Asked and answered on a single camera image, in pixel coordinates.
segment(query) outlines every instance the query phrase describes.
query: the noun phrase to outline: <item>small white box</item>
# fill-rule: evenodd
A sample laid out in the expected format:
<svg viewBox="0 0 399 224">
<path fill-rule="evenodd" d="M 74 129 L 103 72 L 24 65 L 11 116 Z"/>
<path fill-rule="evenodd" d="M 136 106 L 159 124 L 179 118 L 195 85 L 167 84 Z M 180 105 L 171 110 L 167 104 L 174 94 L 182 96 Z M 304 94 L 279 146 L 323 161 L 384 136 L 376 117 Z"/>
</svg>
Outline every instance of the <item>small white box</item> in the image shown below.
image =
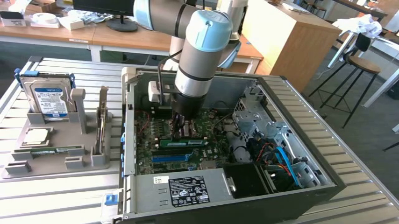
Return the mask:
<svg viewBox="0 0 399 224">
<path fill-rule="evenodd" d="M 60 17 L 58 20 L 68 30 L 79 29 L 86 26 L 83 20 L 74 16 Z"/>
<path fill-rule="evenodd" d="M 6 27 L 26 27 L 27 22 L 24 20 L 24 15 L 19 12 L 0 12 L 0 18 L 3 22 L 3 26 Z"/>
</svg>

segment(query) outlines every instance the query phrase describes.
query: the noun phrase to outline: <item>aluminum profile table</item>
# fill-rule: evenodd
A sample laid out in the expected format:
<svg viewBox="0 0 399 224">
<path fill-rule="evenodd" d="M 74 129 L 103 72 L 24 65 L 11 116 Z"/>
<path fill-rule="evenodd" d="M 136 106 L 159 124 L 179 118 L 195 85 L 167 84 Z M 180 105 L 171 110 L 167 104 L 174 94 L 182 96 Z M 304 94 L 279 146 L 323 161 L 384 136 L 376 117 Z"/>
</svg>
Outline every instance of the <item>aluminum profile table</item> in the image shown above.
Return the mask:
<svg viewBox="0 0 399 224">
<path fill-rule="evenodd" d="M 110 86 L 108 103 L 114 113 L 112 161 L 107 170 L 86 173 L 0 179 L 0 223 L 100 223 L 102 196 L 118 188 L 122 132 L 120 73 L 126 64 L 44 58 L 27 63 L 24 70 L 74 72 L 76 85 L 86 88 L 86 110 L 98 107 L 100 86 Z M 327 161 L 348 185 L 326 203 L 312 207 L 286 223 L 399 224 L 399 203 L 348 146 L 319 117 L 291 84 L 280 77 L 266 81 L 314 141 Z M 27 120 L 28 102 L 14 82 L 0 104 L 0 172 L 11 158 L 10 149 Z"/>
</svg>

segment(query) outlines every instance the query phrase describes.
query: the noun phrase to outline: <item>monitor stand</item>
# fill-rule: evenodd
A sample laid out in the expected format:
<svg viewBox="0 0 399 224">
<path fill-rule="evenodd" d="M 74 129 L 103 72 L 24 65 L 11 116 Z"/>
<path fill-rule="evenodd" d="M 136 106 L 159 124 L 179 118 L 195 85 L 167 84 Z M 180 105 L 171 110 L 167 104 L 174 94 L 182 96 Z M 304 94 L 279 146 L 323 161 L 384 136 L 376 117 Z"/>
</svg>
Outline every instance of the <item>monitor stand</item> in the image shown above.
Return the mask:
<svg viewBox="0 0 399 224">
<path fill-rule="evenodd" d="M 120 19 L 111 19 L 107 21 L 107 27 L 119 32 L 134 32 L 138 30 L 138 25 L 130 19 L 124 20 L 124 16 L 120 15 Z"/>
</svg>

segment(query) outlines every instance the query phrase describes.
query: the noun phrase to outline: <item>floor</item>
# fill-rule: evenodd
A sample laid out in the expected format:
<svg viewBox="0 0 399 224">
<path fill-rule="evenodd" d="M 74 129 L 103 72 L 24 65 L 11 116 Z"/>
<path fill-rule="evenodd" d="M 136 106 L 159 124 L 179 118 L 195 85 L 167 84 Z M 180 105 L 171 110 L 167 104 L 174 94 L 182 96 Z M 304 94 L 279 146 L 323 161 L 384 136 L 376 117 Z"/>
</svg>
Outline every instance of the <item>floor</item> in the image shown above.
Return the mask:
<svg viewBox="0 0 399 224">
<path fill-rule="evenodd" d="M 86 49 L 71 49 L 0 42 L 0 50 L 0 96 L 3 95 L 14 80 L 15 68 L 22 68 L 24 66 L 30 56 L 40 55 L 43 57 L 86 61 L 88 61 L 91 58 L 90 51 Z M 328 61 L 331 60 L 334 53 L 335 51 L 331 50 L 316 72 L 315 77 L 318 77 L 318 74 L 326 70 Z M 110 54 L 110 61 L 119 58 L 119 56 L 112 55 L 112 53 L 107 54 Z M 146 55 L 127 54 L 127 57 L 127 63 L 144 64 L 147 60 Z M 150 58 L 147 64 L 156 65 L 156 63 L 158 61 Z M 346 75 L 350 74 L 351 70 L 352 68 L 348 65 L 343 68 L 336 77 L 334 77 L 334 79 L 327 83 L 328 85 L 324 87 L 327 91 L 334 91 L 335 87 L 338 86 Z M 311 91 L 316 88 L 316 86 L 323 82 L 323 80 L 331 73 L 332 70 L 326 72 L 320 79 L 311 80 L 304 90 L 306 96 L 311 93 Z M 359 79 L 356 85 L 347 95 L 347 102 L 350 105 L 355 104 L 370 79 L 371 76 L 366 74 Z M 378 90 L 380 85 L 382 82 L 376 80 L 363 101 L 366 101 L 371 94 Z M 332 99 L 334 100 L 331 100 L 328 104 L 334 105 L 336 99 Z M 382 151 L 384 147 L 399 141 L 399 135 L 397 135 L 391 130 L 391 128 L 397 124 L 399 124 L 399 101 L 393 100 L 386 95 L 380 96 L 378 101 L 371 105 L 368 109 L 363 107 L 358 108 L 358 111 L 347 127 L 342 129 L 342 125 L 348 114 L 328 107 L 319 109 L 322 102 L 316 94 L 308 100 L 315 109 L 319 110 L 319 113 L 322 115 L 327 115 L 327 123 L 334 128 L 334 130 L 336 131 L 344 142 L 348 144 L 364 164 L 368 166 L 376 177 L 387 186 L 393 194 L 399 198 L 399 169 L 397 169 L 397 165 L 399 162 L 399 147 L 391 149 L 387 152 Z"/>
</svg>

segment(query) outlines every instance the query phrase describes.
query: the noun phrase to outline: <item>white cloth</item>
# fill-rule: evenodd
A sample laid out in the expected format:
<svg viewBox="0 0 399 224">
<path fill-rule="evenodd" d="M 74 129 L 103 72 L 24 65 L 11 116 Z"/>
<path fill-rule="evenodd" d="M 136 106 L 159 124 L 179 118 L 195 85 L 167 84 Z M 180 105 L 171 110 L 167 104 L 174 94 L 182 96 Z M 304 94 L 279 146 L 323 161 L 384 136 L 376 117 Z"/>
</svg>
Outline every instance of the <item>white cloth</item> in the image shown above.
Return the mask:
<svg viewBox="0 0 399 224">
<path fill-rule="evenodd" d="M 375 38 L 382 32 L 380 23 L 372 20 L 370 14 L 347 20 L 338 19 L 332 25 L 342 29 L 343 33 L 352 31 L 355 33 L 362 33 L 368 38 Z"/>
<path fill-rule="evenodd" d="M 114 18 L 111 14 L 100 14 L 100 13 L 74 10 L 74 9 L 68 11 L 68 16 L 82 19 L 84 24 L 88 24 L 91 22 L 100 23 Z"/>
</svg>

